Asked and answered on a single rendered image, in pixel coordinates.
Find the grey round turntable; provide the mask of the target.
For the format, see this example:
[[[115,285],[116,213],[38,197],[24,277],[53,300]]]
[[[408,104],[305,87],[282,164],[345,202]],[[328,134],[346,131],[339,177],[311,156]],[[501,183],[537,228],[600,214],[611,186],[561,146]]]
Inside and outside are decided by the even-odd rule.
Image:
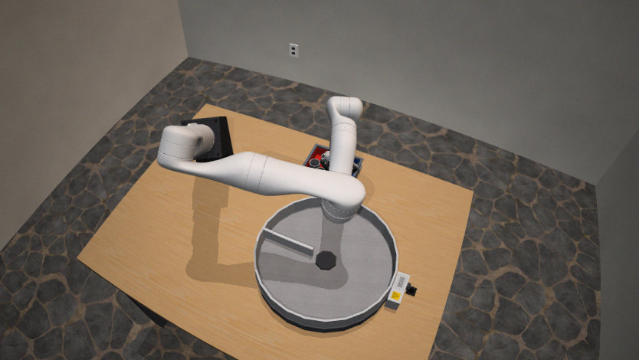
[[[341,332],[363,324],[386,300],[396,310],[405,290],[415,296],[410,275],[398,271],[388,225],[365,205],[351,221],[335,224],[321,200],[289,203],[257,236],[255,276],[272,311],[306,331]]]

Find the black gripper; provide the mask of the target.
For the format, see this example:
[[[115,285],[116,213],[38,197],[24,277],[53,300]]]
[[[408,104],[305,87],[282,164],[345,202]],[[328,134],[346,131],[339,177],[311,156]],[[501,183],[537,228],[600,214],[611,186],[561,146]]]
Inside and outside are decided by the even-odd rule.
[[[329,171],[329,161],[325,160],[324,156],[321,157],[320,163],[326,171]],[[352,174],[354,174],[358,170],[358,168],[359,163],[353,163]]]

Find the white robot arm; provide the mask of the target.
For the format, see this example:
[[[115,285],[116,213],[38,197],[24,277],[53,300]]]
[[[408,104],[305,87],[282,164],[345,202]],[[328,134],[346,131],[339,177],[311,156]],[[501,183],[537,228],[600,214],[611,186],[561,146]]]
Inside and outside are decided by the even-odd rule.
[[[211,128],[197,123],[164,128],[157,163],[174,172],[210,179],[259,195],[302,194],[321,198],[324,216],[333,223],[343,224],[355,216],[365,199],[364,185],[352,177],[356,124],[362,111],[363,105],[358,98],[328,99],[326,112],[331,124],[331,137],[324,159],[329,161],[329,171],[256,152],[240,152],[212,162],[193,162],[194,158],[209,151],[215,142]]]

